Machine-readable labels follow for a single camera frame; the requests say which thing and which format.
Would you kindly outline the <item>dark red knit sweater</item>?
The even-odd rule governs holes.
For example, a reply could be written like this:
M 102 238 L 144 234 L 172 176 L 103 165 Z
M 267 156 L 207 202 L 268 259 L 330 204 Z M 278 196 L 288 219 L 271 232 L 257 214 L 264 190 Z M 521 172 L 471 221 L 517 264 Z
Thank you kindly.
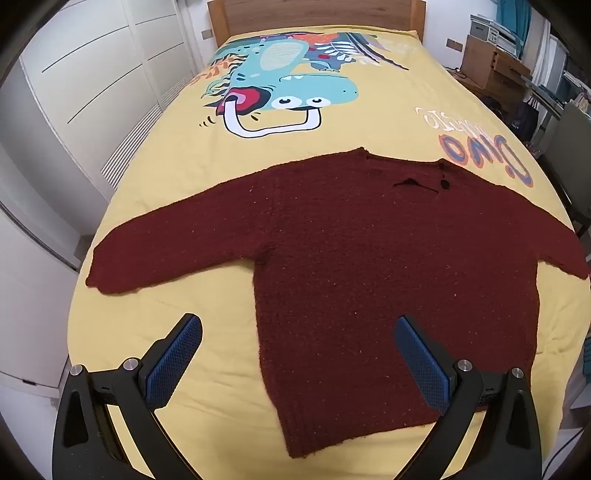
M 287 452 L 431 423 L 394 345 L 416 319 L 483 370 L 530 370 L 540 263 L 586 279 L 576 235 L 447 160 L 363 149 L 277 165 L 114 228 L 86 283 L 122 294 L 235 260 L 254 264 L 263 382 Z

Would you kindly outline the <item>grey chair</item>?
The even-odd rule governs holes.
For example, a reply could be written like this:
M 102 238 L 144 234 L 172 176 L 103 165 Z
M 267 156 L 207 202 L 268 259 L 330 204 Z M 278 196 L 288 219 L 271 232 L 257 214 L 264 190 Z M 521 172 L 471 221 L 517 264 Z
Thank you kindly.
M 569 218 L 590 227 L 590 117 L 568 103 L 538 163 Z

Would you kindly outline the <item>dark hanging bag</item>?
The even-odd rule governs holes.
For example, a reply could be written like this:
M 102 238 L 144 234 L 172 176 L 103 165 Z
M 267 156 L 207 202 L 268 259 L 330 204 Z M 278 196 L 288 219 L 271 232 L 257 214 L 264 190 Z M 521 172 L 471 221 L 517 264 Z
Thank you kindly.
M 521 102 L 509 123 L 510 130 L 522 142 L 530 142 L 538 126 L 539 111 L 530 102 Z

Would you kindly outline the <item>white wardrobe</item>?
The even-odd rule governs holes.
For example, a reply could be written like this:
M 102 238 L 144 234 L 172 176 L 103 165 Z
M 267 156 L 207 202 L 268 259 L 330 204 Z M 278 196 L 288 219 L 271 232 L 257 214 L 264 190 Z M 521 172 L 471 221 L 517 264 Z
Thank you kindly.
M 202 66 L 184 1 L 64 1 L 1 82 L 1 382 L 55 398 L 91 238 Z

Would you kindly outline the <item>wooden drawer cabinet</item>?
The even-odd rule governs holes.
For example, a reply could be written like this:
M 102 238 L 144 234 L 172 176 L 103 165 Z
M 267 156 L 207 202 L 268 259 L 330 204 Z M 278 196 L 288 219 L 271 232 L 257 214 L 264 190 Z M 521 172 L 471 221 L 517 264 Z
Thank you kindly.
M 460 71 L 482 91 L 497 100 L 506 111 L 513 111 L 526 95 L 525 80 L 530 69 L 496 45 L 469 35 Z

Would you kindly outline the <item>yellow dinosaur print bedspread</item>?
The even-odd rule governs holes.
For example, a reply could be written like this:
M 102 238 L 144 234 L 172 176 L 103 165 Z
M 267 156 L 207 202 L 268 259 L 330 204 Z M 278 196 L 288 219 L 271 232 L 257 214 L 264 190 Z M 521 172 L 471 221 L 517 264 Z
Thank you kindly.
M 315 112 L 273 105 L 223 119 L 213 98 L 242 53 L 217 53 L 172 102 L 139 148 L 99 226 L 120 223 L 229 179 L 316 155 L 363 147 L 405 160 L 465 153 L 465 167 L 506 186 L 558 219 L 567 214 L 534 157 L 411 33 L 367 27 L 368 53 L 346 46 L 345 26 L 293 28 L 266 68 L 286 83 L 307 74 L 352 80 L 352 101 Z M 252 266 L 235 262 L 124 296 L 78 283 L 68 349 L 89 370 L 143 354 L 187 312 L 204 341 L 168 405 L 166 432 L 206 479 L 389 479 L 427 435 L 417 426 L 349 440 L 304 459 L 287 454 L 263 386 Z

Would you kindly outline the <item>white storage box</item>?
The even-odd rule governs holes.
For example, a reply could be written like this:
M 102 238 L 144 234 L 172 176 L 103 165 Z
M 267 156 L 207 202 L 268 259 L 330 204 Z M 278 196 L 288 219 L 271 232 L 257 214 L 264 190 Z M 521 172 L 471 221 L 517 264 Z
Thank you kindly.
M 518 58 L 522 52 L 522 41 L 508 28 L 480 15 L 471 15 L 470 35 L 496 45 L 506 53 Z

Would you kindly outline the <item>teal curtain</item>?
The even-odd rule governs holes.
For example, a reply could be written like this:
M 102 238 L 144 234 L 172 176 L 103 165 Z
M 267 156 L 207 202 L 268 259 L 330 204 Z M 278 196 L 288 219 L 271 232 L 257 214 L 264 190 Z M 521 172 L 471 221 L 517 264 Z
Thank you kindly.
M 532 16 L 527 0 L 498 0 L 496 22 L 510 30 L 516 37 L 517 55 L 525 48 Z

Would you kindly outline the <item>wooden headboard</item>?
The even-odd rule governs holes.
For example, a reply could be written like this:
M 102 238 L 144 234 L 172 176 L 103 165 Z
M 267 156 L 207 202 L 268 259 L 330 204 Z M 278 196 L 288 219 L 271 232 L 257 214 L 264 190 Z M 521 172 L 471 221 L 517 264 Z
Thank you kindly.
M 326 25 L 369 26 L 424 35 L 427 3 L 418 0 L 209 1 L 215 40 L 256 31 Z

